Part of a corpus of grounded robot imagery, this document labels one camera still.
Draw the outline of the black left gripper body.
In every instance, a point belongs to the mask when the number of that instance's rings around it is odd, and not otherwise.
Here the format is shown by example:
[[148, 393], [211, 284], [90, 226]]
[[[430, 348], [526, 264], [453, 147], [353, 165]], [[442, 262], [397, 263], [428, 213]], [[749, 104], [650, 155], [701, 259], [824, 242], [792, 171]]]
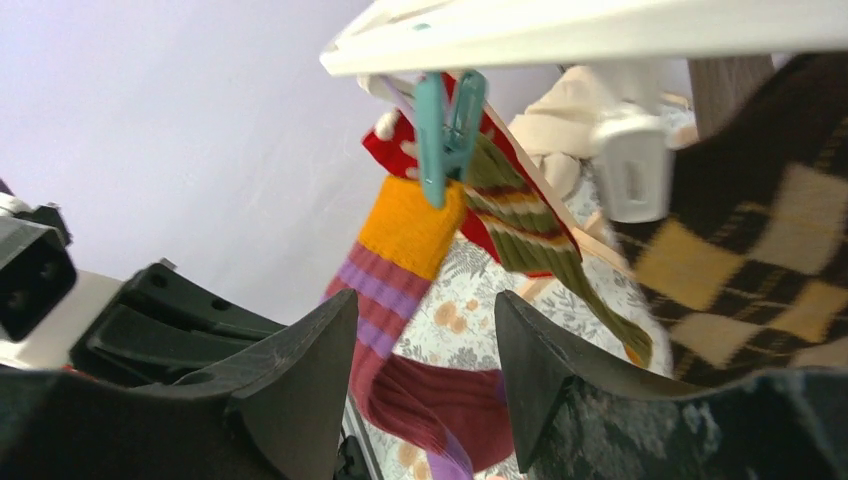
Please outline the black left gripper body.
[[284, 328], [154, 263], [110, 299], [70, 364], [124, 387], [172, 384]]

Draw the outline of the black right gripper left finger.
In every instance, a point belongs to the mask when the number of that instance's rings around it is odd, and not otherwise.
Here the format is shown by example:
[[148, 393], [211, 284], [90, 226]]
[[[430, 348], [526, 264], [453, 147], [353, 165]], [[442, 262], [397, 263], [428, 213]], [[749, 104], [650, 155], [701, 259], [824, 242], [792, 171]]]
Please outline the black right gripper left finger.
[[173, 385], [1, 374], [5, 479], [329, 479], [357, 331], [343, 290]]

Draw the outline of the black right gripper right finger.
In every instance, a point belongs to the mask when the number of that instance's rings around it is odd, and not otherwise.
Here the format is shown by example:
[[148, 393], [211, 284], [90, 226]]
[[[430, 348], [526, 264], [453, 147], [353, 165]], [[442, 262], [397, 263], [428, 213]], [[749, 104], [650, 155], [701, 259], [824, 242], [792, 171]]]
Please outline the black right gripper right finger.
[[717, 388], [636, 367], [511, 291], [495, 302], [516, 461], [531, 479], [843, 479], [847, 372]]

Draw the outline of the green striped sock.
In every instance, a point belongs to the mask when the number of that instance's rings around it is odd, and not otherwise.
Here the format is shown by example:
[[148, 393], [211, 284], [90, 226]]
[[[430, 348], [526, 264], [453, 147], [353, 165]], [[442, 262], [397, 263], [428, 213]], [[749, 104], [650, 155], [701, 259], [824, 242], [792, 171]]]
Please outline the green striped sock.
[[467, 205], [481, 220], [499, 261], [510, 272], [550, 274], [587, 304], [637, 366], [649, 366], [653, 341], [601, 299], [583, 268], [576, 242], [554, 210], [488, 138], [476, 140], [465, 179]]

